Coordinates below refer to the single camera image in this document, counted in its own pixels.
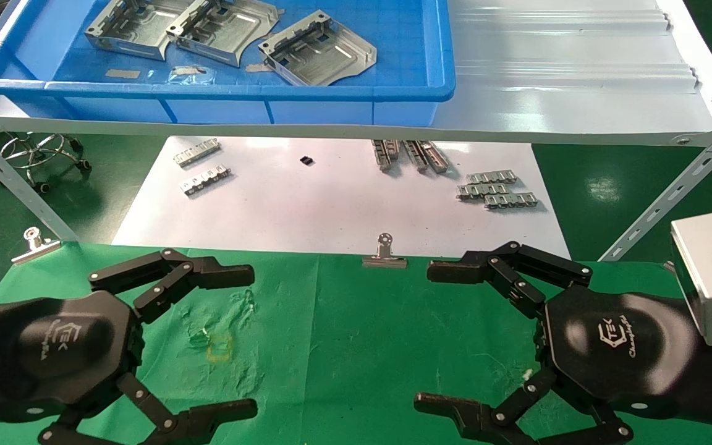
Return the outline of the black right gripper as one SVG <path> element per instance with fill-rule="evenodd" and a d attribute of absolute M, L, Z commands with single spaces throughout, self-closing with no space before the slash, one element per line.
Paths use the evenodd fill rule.
<path fill-rule="evenodd" d="M 565 290 L 545 306 L 545 295 L 529 277 Z M 415 395 L 416 411 L 449 418 L 461 438 L 489 444 L 627 444 L 635 433 L 614 410 L 638 416 L 704 414 L 696 372 L 704 343 L 681 299 L 592 291 L 586 288 L 590 268 L 514 240 L 491 251 L 466 251 L 458 260 L 432 260 L 427 279 L 487 282 L 526 318 L 543 316 L 546 367 L 498 407 L 431 392 Z M 552 389 L 588 412 L 596 425 L 539 439 L 526 434 L 518 420 Z"/>

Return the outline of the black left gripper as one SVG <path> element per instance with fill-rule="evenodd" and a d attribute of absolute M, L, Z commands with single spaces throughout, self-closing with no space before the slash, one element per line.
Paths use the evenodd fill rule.
<path fill-rule="evenodd" d="M 94 271 L 88 282 L 96 292 L 84 298 L 0 303 L 0 422 L 61 414 L 40 444 L 116 444 L 77 427 L 124 395 L 155 426 L 141 444 L 209 444 L 223 423 L 256 417 L 252 398 L 173 414 L 134 375 L 145 346 L 141 322 L 156 321 L 196 288 L 251 286 L 251 265 L 167 248 Z M 115 296 L 147 284 L 133 309 Z"/>

